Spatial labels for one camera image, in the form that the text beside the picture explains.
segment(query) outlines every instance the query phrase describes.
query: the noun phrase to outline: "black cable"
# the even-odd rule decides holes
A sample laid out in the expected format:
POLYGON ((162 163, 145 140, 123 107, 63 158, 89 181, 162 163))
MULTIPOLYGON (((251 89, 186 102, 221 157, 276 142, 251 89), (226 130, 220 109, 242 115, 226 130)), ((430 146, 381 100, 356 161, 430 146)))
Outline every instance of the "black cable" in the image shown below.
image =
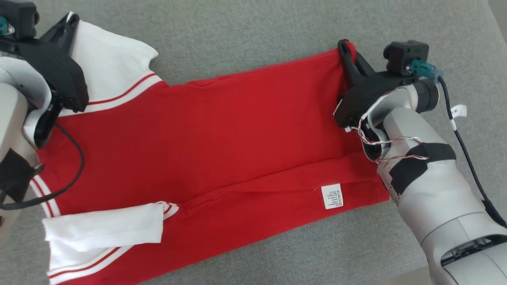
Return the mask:
MULTIPOLYGON (((452 111, 451 111, 451 102, 449 99, 449 93, 447 91, 447 85, 445 84, 445 81, 442 77, 438 77, 438 81, 440 82, 440 85, 442 86, 442 90, 444 92, 444 98, 445 98, 445 105, 447 109, 447 115, 449 116, 449 120, 453 120, 452 111)), ((466 162, 468 163, 468 166, 470 168, 470 171, 472 172, 472 176, 474 177, 474 181, 477 184, 477 188, 479 188, 479 192, 481 192, 482 197, 484 200, 482 203, 484 204, 484 207, 486 209, 486 212, 489 214, 489 216, 497 222, 499 225, 507 228, 507 223, 505 220, 500 216, 496 208, 493 206, 493 203, 491 203, 491 200, 489 199, 488 195, 486 195, 486 192, 484 192, 484 188, 482 188, 481 182, 479 181, 479 178, 477 177, 477 173, 475 171, 474 165, 472 164, 472 160, 470 159, 470 155, 468 154, 468 150, 466 149, 465 143, 463 142, 463 139, 461 138, 461 135, 459 135, 459 132, 457 128, 454 131, 454 134, 456 135, 456 138, 458 139, 459 145, 461 146, 461 149, 463 150, 463 154, 465 155, 466 162)))
POLYGON ((62 128, 62 126, 60 126, 58 123, 55 124, 55 126, 58 129, 60 129, 60 131, 72 142, 72 144, 74 144, 74 146, 76 146, 76 149, 79 152, 79 155, 81 157, 81 165, 79 167, 78 173, 76 174, 74 179, 72 179, 72 181, 70 181, 70 183, 67 184, 67 186, 63 187, 62 189, 60 189, 56 192, 53 192, 53 193, 48 194, 43 197, 31 199, 28 201, 23 201, 20 203, 9 203, 9 204, 1 204, 0 203, 0 209, 2 209, 2 210, 18 210, 18 209, 23 209, 23 208, 39 205, 41 203, 52 200, 52 199, 56 198, 57 196, 59 196, 60 194, 67 191, 67 189, 69 189, 78 180, 79 176, 81 176, 81 173, 83 172, 83 169, 85 168, 85 154, 83 153, 83 150, 81 149, 81 147, 79 146, 77 141, 64 128, 62 128))

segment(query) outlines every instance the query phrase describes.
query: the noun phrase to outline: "teal connector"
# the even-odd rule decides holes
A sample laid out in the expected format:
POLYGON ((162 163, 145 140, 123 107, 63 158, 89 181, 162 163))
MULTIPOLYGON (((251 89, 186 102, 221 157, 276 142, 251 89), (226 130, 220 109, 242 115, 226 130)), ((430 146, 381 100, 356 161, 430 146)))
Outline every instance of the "teal connector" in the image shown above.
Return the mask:
POLYGON ((438 77, 443 77, 444 73, 425 61, 414 59, 410 64, 410 73, 416 76, 424 76, 437 81, 438 77))
POLYGON ((9 32, 9 23, 4 17, 0 17, 0 36, 7 35, 9 32))

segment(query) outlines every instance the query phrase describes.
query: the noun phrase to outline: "gray fabric surface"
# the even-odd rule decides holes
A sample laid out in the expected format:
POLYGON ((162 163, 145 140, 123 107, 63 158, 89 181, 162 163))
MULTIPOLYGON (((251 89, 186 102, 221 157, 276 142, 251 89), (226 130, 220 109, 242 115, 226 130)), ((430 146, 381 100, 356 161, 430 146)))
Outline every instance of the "gray fabric surface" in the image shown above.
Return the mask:
MULTIPOLYGON (((169 84, 285 62, 335 48, 347 38, 377 70, 384 47, 415 39, 445 72, 458 125, 484 188, 507 217, 507 48, 482 1, 37 1, 40 33, 67 11, 139 39, 160 56, 152 69, 169 84)), ((444 104, 424 117, 456 150, 444 104)), ((46 284, 42 209, 24 210, 0 251, 0 283, 46 284)), ((146 284, 370 284, 425 265, 391 202, 360 208, 171 272, 146 284)))

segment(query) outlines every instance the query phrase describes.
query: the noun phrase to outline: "red stripe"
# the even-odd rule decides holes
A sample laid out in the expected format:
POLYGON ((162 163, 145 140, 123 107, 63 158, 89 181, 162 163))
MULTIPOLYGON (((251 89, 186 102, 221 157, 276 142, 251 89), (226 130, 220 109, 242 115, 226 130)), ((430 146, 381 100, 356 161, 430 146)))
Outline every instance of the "red stripe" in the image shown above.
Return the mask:
MULTIPOLYGON (((32 179, 32 181, 35 183, 35 185, 39 189, 39 193, 41 194, 41 197, 44 197, 44 192, 42 192, 41 186, 37 183, 37 181, 35 179, 32 179)), ((53 214, 53 210, 51 209, 51 205, 48 202, 44 202, 44 204, 46 204, 46 206, 48 207, 49 215, 51 217, 54 217, 55 215, 53 214)))
POLYGON ((120 249, 119 247, 115 248, 110 253, 106 254, 103 258, 101 258, 100 260, 98 260, 97 262, 95 262, 94 264, 92 264, 90 266, 87 266, 85 268, 75 269, 75 270, 67 270, 67 271, 58 272, 58 273, 55 273, 53 275, 49 275, 49 278, 55 278, 57 276, 60 276, 62 274, 66 274, 66 273, 72 273, 72 272, 79 272, 79 271, 83 271, 83 270, 88 270, 88 269, 94 267, 95 265, 101 263, 102 261, 106 260, 106 258, 110 257, 113 253, 115 253, 119 249, 120 249))
POLYGON ((120 96, 118 97, 114 97, 114 98, 111 98, 111 99, 107 99, 107 100, 103 100, 103 101, 96 101, 96 102, 89 102, 88 105, 95 105, 95 104, 102 104, 102 103, 107 103, 107 102, 111 102, 111 101, 114 101, 114 100, 118 100, 120 99, 121 97, 127 95, 128 93, 130 93, 130 91, 132 91, 132 89, 136 88, 139 84, 141 84, 144 80, 152 77, 152 76, 155 76, 156 74, 155 73, 152 73, 152 74, 149 74, 149 75, 146 75, 145 77, 143 77, 141 80, 139 80, 136 84, 134 84, 134 86, 130 87, 129 90, 125 91, 125 93, 121 94, 120 96))

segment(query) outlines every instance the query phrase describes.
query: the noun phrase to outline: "red and white shirt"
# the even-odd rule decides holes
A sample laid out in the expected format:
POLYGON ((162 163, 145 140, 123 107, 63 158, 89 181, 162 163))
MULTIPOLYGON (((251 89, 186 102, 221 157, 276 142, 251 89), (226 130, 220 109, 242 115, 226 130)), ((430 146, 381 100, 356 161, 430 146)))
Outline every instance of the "red and white shirt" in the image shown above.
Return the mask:
MULTIPOLYGON (((90 104, 62 112, 58 123, 86 166, 72 188, 43 204, 46 214, 177 206, 159 244, 51 253, 53 284, 138 283, 389 197, 359 139, 334 121, 346 87, 337 50, 169 86, 149 69, 154 49, 81 22, 72 56, 90 104), (341 206, 326 209, 321 187, 336 184, 341 206)), ((80 165, 57 129, 39 155, 39 196, 65 186, 80 165)))

